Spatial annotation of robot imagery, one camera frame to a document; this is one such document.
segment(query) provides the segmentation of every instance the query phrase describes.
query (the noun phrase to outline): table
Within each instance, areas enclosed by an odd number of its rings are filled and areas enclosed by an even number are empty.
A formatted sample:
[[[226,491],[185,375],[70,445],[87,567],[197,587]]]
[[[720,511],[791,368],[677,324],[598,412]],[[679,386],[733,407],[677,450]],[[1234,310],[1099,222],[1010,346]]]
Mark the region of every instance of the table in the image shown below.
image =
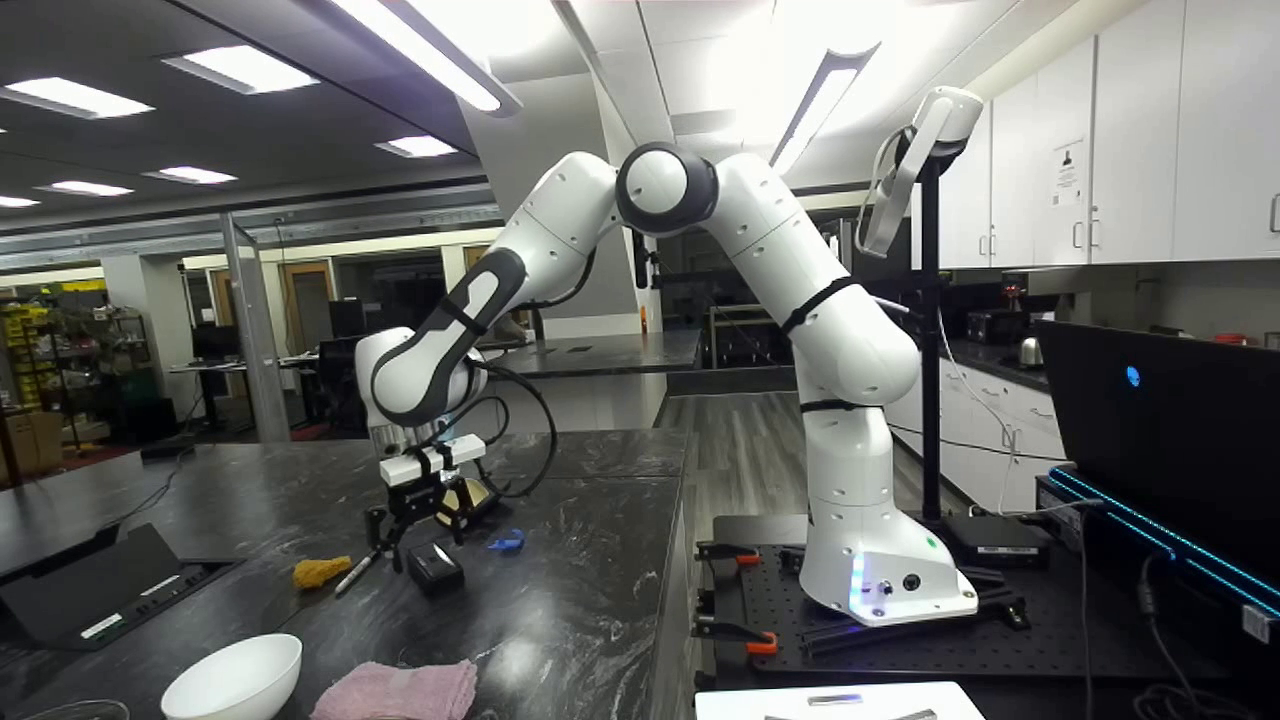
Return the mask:
[[[514,435],[493,476],[539,465],[543,445]],[[316,694],[359,659],[453,663],[483,657],[478,714],[660,714],[657,689],[669,637],[660,633],[679,514],[689,445],[672,432],[560,435],[553,476],[514,500],[500,529],[520,524],[527,548],[497,555],[483,532],[456,548],[468,579],[430,600],[378,563],[345,600],[295,597],[302,555],[365,551],[365,508],[380,508],[378,448],[345,445],[201,445],[172,491],[150,511],[181,555],[234,555],[234,572],[172,605],[99,652],[20,652],[0,645],[0,703],[40,713],[65,698],[125,698],[152,714],[170,680],[203,652],[255,633],[295,633],[304,675],[286,714],[308,714]],[[156,487],[136,457],[40,484],[57,538],[128,511]],[[50,548],[0,524],[9,563]]]
[[[779,633],[779,657],[749,659],[740,645],[717,645],[707,689],[960,680],[987,720],[1078,720],[1084,668],[1095,680],[1095,714],[1128,714],[1142,689],[1172,682],[1134,587],[1095,572],[1087,572],[1084,645],[1080,563],[1067,551],[1053,551],[1045,567],[999,567],[1004,587],[1026,597],[1026,626],[979,614],[865,633],[802,597],[785,551],[804,545],[804,514],[720,514],[714,538],[762,548],[764,563],[740,577],[720,567],[707,600],[720,621]],[[1201,645],[1170,633],[1170,649],[1201,689],[1234,682],[1234,668]]]

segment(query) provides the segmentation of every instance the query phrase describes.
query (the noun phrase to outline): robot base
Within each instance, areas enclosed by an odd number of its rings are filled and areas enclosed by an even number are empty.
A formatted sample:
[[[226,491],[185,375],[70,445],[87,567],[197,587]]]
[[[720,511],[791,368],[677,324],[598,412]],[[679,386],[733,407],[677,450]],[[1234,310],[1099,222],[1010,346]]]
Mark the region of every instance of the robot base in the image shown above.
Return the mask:
[[[977,614],[977,587],[946,538],[896,508],[809,524],[802,587],[865,626]]]

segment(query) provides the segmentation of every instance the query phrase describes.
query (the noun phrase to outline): pink cloth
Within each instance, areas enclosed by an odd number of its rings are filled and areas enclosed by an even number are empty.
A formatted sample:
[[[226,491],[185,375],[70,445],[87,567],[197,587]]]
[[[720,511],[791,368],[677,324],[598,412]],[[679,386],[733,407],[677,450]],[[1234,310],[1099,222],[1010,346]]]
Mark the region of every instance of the pink cloth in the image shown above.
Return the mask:
[[[474,698],[474,659],[425,668],[359,663],[320,694],[311,720],[466,720]]]

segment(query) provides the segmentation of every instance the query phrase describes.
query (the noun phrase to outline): white bowl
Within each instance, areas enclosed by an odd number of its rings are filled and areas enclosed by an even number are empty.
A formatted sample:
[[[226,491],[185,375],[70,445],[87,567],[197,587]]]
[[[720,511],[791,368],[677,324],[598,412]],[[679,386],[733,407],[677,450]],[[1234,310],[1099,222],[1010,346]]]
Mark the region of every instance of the white bowl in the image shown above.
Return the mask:
[[[248,637],[181,671],[162,713],[170,720],[267,720],[276,714],[304,668],[304,639],[289,633]]]

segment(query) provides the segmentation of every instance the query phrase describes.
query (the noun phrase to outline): ceiling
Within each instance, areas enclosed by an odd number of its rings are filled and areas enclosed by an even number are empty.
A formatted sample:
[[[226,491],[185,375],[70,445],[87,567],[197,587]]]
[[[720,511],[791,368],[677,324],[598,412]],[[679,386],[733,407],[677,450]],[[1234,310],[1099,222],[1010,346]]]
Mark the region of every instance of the ceiling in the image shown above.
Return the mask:
[[[73,74],[156,109],[128,121],[70,121],[0,99],[0,194],[40,199],[40,208],[0,210],[0,230],[480,177],[456,99],[438,84],[418,84],[414,99],[425,111],[410,116],[337,84],[238,96],[162,62],[217,44],[238,37],[170,0],[0,0],[0,84]],[[378,151],[380,138],[425,127],[466,151],[431,162]],[[145,177],[163,162],[222,169],[239,181],[185,186]],[[125,182],[132,194],[40,192],[70,177]]]
[[[931,84],[969,84],[1078,0],[468,0],[483,13],[493,70],[514,116],[466,111],[397,52],[345,28],[324,0],[0,0],[0,84],[78,74],[156,111],[65,121],[0,99],[0,210],[14,230],[87,220],[245,208],[327,192],[422,186],[483,177],[514,208],[547,151],[619,161],[679,138],[714,161],[774,156],[828,40],[877,40],[865,74],[789,171],[791,186],[870,181],[877,144]],[[163,67],[163,55],[254,40],[324,84],[238,96]],[[453,161],[397,161],[380,138],[438,131]],[[150,181],[162,162],[239,177],[226,186]],[[128,199],[50,194],[61,177],[136,186]]]

